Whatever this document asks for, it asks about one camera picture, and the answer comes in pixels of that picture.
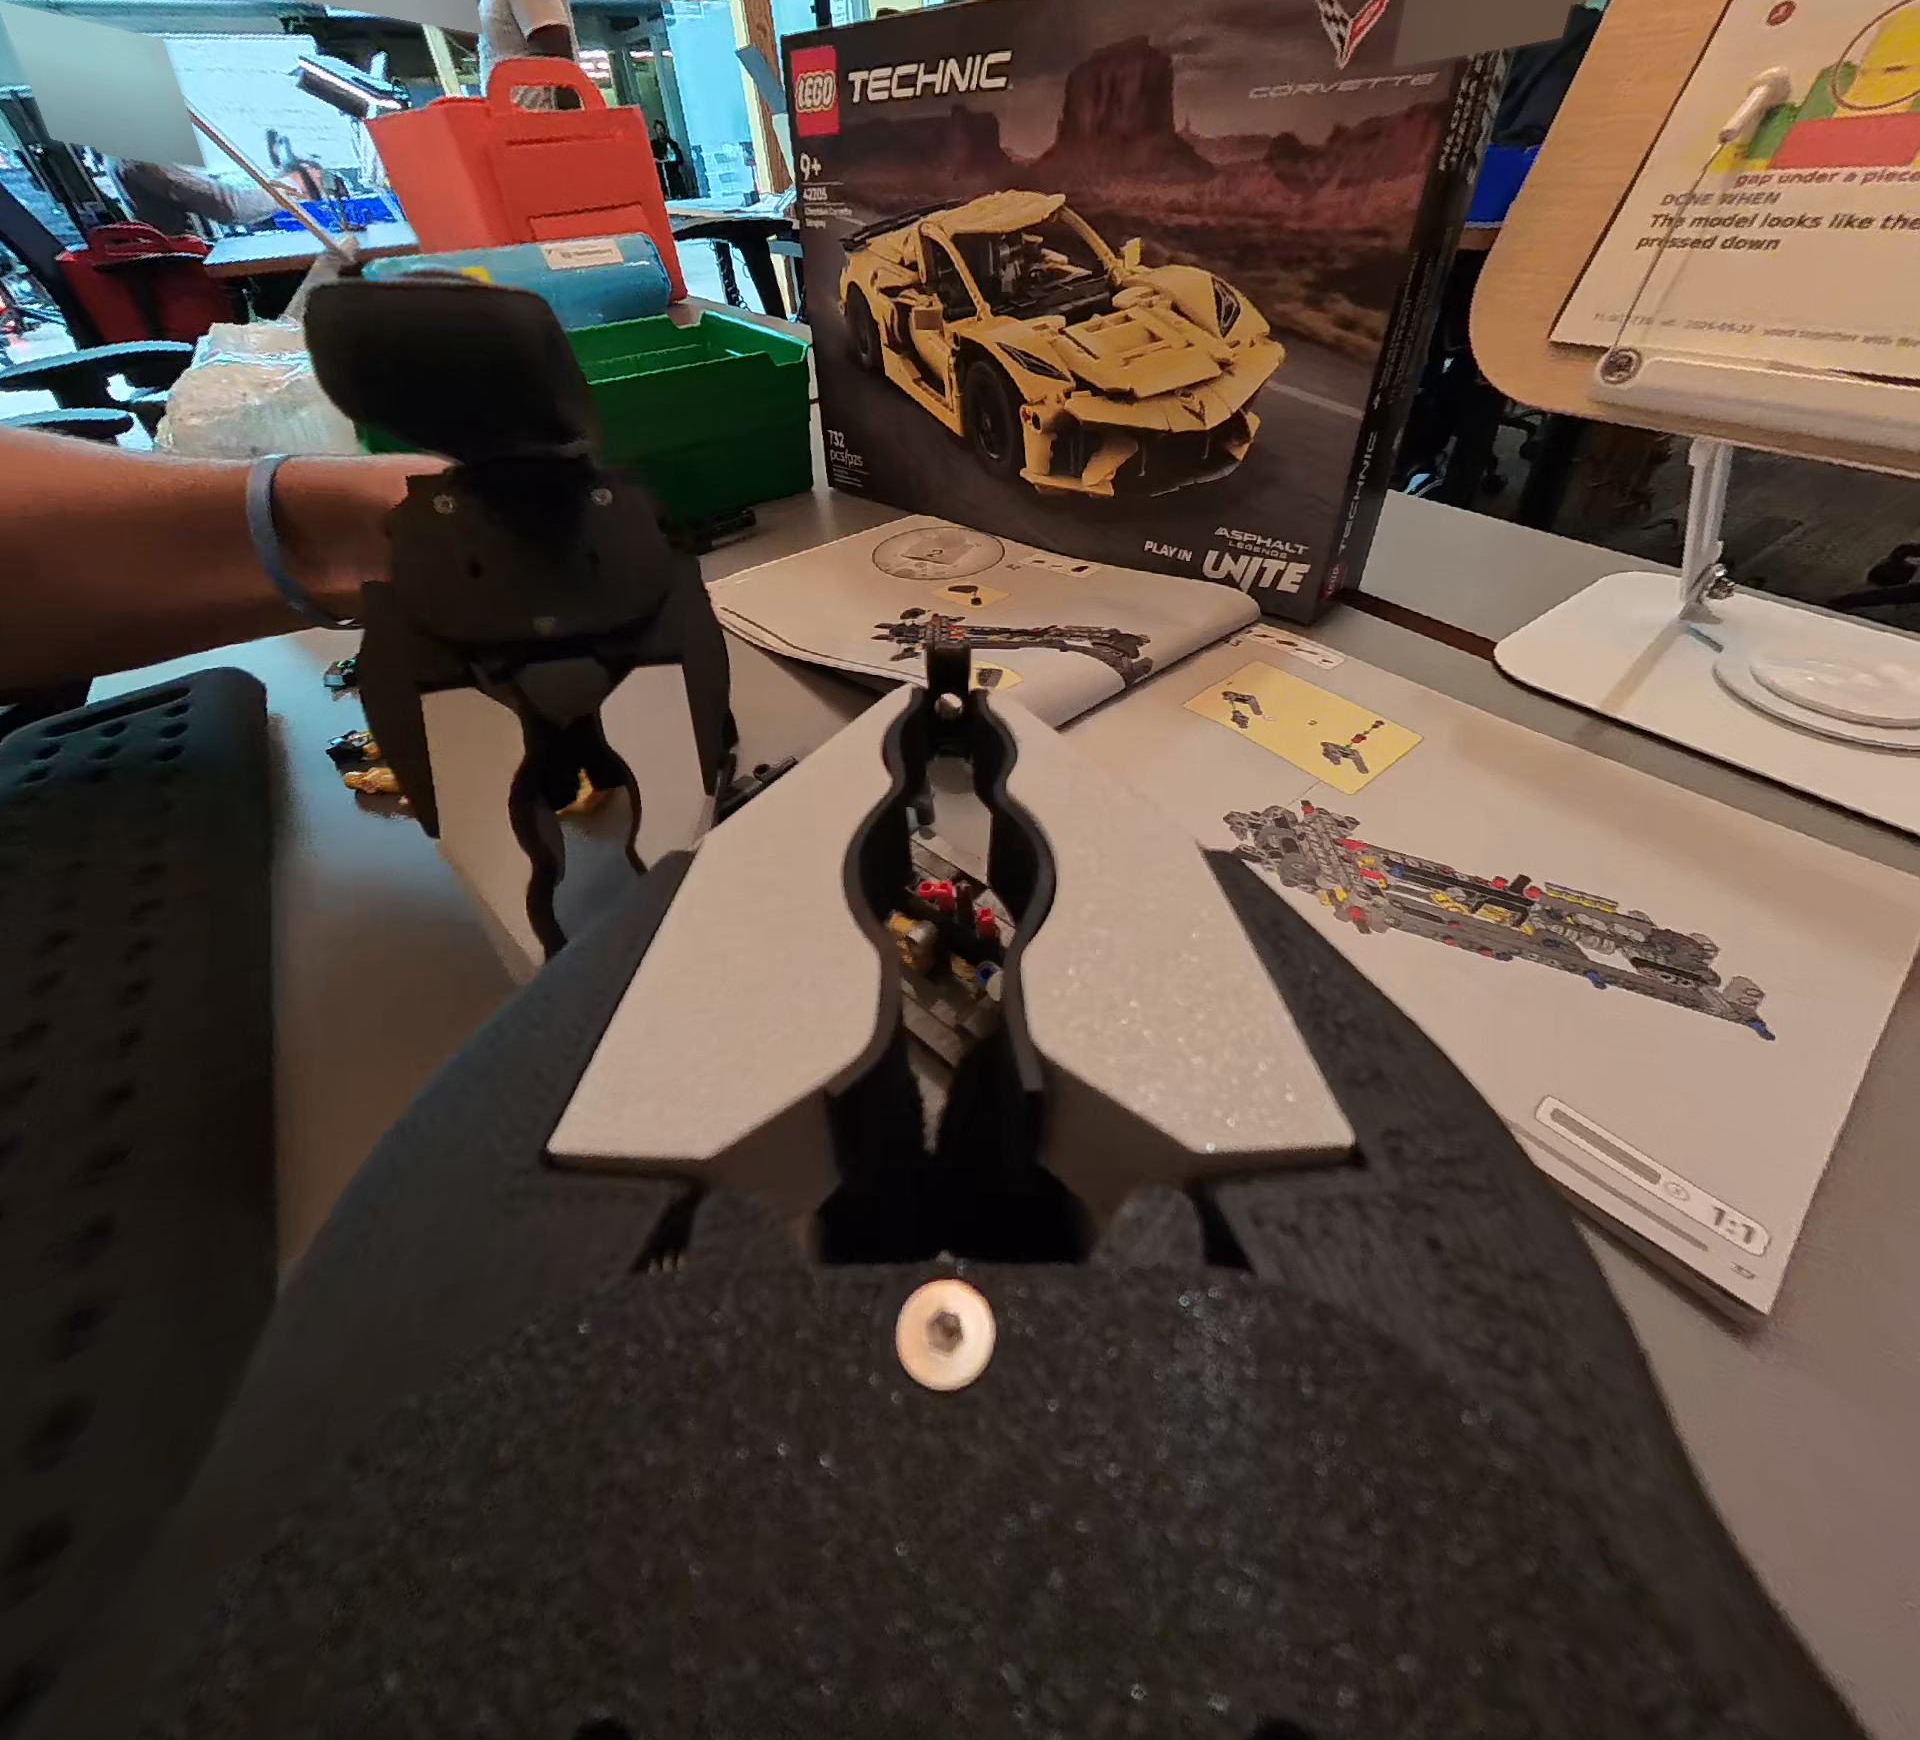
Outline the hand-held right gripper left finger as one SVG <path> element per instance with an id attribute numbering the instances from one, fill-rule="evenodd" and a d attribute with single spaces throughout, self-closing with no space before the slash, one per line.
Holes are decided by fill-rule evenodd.
<path id="1" fill-rule="evenodd" d="M 831 1263 L 919 1257 L 919 1093 L 883 931 L 906 862 L 898 685 L 681 865 L 546 1141 L 563 1176 L 727 1191 Z M 882 899 L 863 873 L 877 834 Z"/>

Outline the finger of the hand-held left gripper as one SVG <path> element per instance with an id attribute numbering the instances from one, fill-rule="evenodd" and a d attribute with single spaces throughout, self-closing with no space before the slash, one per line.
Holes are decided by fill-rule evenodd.
<path id="1" fill-rule="evenodd" d="M 618 773 L 592 809 L 592 871 L 638 873 L 695 847 L 711 827 L 711 787 L 679 665 L 629 673 L 599 707 Z"/>
<path id="2" fill-rule="evenodd" d="M 440 854 L 467 890 L 499 959 L 546 959 L 527 914 L 534 865 L 512 827 L 522 720 L 475 689 L 423 694 Z"/>

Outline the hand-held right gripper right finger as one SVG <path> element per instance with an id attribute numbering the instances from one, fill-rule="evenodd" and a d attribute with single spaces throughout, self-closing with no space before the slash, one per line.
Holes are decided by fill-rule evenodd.
<path id="1" fill-rule="evenodd" d="M 1087 1252 L 1140 1189 L 1349 1165 L 1215 854 L 1001 694 L 968 694 L 968 773 L 1015 928 L 968 1064 L 968 1252 Z"/>

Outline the grey lego car chassis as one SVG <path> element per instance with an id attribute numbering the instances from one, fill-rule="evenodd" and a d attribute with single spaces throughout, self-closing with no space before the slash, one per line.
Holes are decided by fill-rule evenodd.
<path id="1" fill-rule="evenodd" d="M 1001 974 L 1015 920 L 983 862 L 953 856 L 934 834 L 930 800 L 906 809 L 906 885 L 883 928 L 898 953 L 901 1019 L 913 1046 L 948 1074 L 983 1046 L 1001 1019 Z"/>

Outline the black lego connector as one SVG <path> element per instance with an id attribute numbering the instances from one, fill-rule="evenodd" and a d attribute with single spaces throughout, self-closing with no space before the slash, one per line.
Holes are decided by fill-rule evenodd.
<path id="1" fill-rule="evenodd" d="M 923 697 L 918 702 L 923 759 L 971 759 L 975 714 L 967 632 L 948 614 L 933 614 L 923 629 Z"/>

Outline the person's left forearm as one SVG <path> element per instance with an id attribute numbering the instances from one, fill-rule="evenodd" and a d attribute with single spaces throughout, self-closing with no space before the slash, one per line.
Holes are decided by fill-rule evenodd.
<path id="1" fill-rule="evenodd" d="M 3 693 L 293 632 L 248 527 L 248 466 L 3 432 Z"/>

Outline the pile of yellow lego pieces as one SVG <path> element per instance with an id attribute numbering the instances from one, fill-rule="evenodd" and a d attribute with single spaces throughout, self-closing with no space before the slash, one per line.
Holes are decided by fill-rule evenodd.
<path id="1" fill-rule="evenodd" d="M 414 815 L 414 803 L 403 793 L 395 772 L 384 763 L 373 732 L 345 732 L 333 737 L 324 750 L 347 793 L 357 793 L 358 797 L 391 797 L 394 815 Z M 605 793 L 598 788 L 588 773 L 579 773 L 573 797 L 562 800 L 553 809 L 562 816 L 585 816 L 594 815 L 603 797 Z"/>

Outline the lego instruction booklet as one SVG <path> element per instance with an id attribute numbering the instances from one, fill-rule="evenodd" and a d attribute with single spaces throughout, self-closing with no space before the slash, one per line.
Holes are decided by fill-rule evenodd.
<path id="1" fill-rule="evenodd" d="M 1240 593 L 901 517 L 711 584 L 894 683 L 933 614 L 1248 865 L 1569 1197 L 1766 1315 L 1918 959 L 1918 878 L 1255 618 Z"/>

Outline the lego set box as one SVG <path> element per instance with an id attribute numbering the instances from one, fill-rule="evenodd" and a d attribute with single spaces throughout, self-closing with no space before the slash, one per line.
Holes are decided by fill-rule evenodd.
<path id="1" fill-rule="evenodd" d="M 1357 584 L 1495 56 L 1417 0 L 958 0 L 782 41 L 829 488 L 1222 581 Z"/>

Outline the person's left hand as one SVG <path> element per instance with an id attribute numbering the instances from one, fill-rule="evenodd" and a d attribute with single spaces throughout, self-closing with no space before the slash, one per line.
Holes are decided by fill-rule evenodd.
<path id="1" fill-rule="evenodd" d="M 387 522 L 414 478 L 449 462 L 427 453 L 293 458 L 273 476 L 284 561 L 330 622 L 362 611 L 362 584 L 391 576 Z"/>

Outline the green plastic bin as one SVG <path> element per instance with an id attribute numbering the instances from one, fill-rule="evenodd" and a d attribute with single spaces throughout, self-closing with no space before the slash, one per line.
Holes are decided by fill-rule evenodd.
<path id="1" fill-rule="evenodd" d="M 748 321 L 570 330 L 534 289 L 400 281 L 333 291 L 306 338 L 378 451 L 446 458 L 518 534 L 618 500 L 695 534 L 811 488 L 808 349 Z"/>

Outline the light blue wristband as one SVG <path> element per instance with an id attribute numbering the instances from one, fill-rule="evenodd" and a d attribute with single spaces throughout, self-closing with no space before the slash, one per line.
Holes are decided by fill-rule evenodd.
<path id="1" fill-rule="evenodd" d="M 306 624 L 319 632 L 352 632 L 358 622 L 352 614 L 326 611 L 319 601 L 314 601 L 311 588 L 293 572 L 293 561 L 285 553 L 285 541 L 276 524 L 276 472 L 290 458 L 268 453 L 254 458 L 243 481 L 243 517 L 248 537 L 254 546 L 254 559 L 273 588 L 276 601 Z"/>

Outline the light blue roll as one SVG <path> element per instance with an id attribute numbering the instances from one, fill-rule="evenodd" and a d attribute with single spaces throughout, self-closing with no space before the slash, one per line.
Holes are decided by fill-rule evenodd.
<path id="1" fill-rule="evenodd" d="M 370 281 L 457 276 L 537 291 L 570 332 L 661 317 L 674 281 L 648 235 L 514 240 L 373 258 Z"/>

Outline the clear plastic bag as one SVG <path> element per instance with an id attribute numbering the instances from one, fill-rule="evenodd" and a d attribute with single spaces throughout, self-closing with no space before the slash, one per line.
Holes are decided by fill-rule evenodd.
<path id="1" fill-rule="evenodd" d="M 324 394 L 301 324 L 214 324 L 167 391 L 155 447 L 179 458 L 347 458 L 358 436 Z"/>

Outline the orange bag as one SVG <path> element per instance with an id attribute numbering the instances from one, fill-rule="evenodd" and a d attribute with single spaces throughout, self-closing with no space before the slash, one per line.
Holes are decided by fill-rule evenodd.
<path id="1" fill-rule="evenodd" d="M 484 98 L 436 98 L 366 126 L 419 249 L 646 235 L 671 303 L 686 276 L 641 110 L 611 108 L 582 68 L 499 62 Z"/>

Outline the black dotted pad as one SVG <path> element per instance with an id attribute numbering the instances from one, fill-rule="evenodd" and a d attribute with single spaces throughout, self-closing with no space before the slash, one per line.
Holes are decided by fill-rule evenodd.
<path id="1" fill-rule="evenodd" d="M 6 1736 L 81 1679 L 273 1293 L 273 741 L 205 671 L 3 741 Z"/>

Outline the red office chair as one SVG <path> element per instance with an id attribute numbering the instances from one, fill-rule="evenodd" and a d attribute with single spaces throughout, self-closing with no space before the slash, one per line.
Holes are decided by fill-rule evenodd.
<path id="1" fill-rule="evenodd" d="M 64 303 L 81 324 L 81 344 L 199 340 L 241 307 L 206 270 L 205 238 L 167 235 L 147 222 L 109 222 L 81 248 L 55 255 Z"/>

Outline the white document stand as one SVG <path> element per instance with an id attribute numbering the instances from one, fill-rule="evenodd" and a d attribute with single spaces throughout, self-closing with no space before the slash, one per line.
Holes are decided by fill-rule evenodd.
<path id="1" fill-rule="evenodd" d="M 1611 348 L 1590 401 L 1678 415 L 1690 494 L 1676 576 L 1595 578 L 1505 635 L 1495 668 L 1547 697 L 1918 834 L 1918 637 L 1740 588 L 1726 570 L 1726 500 L 1740 444 L 1885 472 L 1918 458 L 1918 385 L 1774 359 Z"/>

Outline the wooden clipboard board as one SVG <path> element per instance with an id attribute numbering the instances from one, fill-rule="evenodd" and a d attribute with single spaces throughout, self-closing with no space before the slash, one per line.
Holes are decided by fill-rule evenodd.
<path id="1" fill-rule="evenodd" d="M 1611 0 L 1569 98 L 1501 222 L 1473 307 L 1481 373 L 1522 406 L 1668 432 L 1701 432 L 1678 415 L 1618 415 L 1590 401 L 1598 359 L 1618 348 L 1556 344 L 1566 307 L 1610 235 L 1728 0 Z M 1843 460 L 1835 436 L 1817 460 Z"/>

